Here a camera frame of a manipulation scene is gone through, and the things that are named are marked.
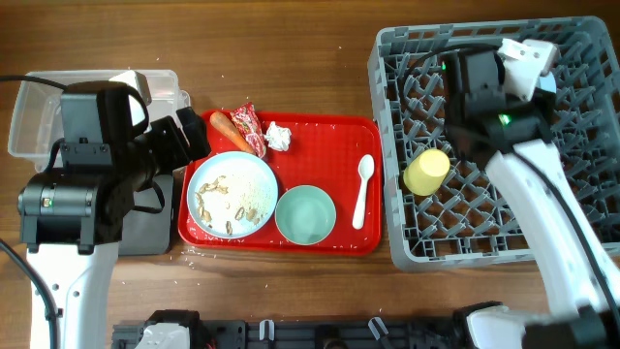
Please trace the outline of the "yellow plastic cup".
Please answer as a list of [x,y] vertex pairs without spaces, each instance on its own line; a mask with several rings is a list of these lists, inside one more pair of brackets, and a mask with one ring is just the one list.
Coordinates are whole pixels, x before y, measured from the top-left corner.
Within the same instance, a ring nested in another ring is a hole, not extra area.
[[406,168],[403,181],[413,194],[429,196],[440,188],[449,169],[450,159],[445,152],[427,149]]

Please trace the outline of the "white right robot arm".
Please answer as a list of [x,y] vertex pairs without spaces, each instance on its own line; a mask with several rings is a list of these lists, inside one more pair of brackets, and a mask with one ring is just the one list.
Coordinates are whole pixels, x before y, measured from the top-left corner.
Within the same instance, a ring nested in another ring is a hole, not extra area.
[[443,124],[461,157],[507,202],[542,275],[550,316],[488,304],[455,317],[476,348],[615,348],[619,269],[568,183],[549,126],[556,100],[552,43],[505,40],[433,51],[448,97]]

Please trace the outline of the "white plastic spoon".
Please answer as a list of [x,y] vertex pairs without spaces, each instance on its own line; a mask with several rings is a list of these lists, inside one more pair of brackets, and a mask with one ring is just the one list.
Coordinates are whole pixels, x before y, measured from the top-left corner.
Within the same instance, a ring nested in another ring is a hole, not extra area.
[[362,156],[358,163],[357,172],[360,178],[360,186],[356,198],[356,206],[352,220],[352,226],[356,230],[360,230],[364,225],[365,205],[368,181],[372,177],[375,170],[374,158],[371,154]]

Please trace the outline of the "green bowl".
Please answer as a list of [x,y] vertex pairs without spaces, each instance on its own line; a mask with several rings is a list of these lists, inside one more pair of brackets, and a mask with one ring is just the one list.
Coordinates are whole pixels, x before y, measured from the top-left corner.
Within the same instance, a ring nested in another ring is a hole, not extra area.
[[280,234],[296,245],[309,246],[325,240],[336,223],[336,207],[328,193],[312,185],[299,185],[279,199],[275,224]]

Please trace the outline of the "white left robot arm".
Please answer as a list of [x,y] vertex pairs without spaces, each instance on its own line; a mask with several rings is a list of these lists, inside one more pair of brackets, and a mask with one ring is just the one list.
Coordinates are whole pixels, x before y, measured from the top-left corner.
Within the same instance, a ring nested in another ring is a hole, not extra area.
[[169,116],[135,123],[136,89],[120,81],[65,85],[60,107],[64,135],[50,161],[18,196],[21,261],[32,287],[30,347],[101,348],[106,340],[109,285],[123,221],[139,206],[135,193],[157,189],[156,175],[188,165],[191,145]]

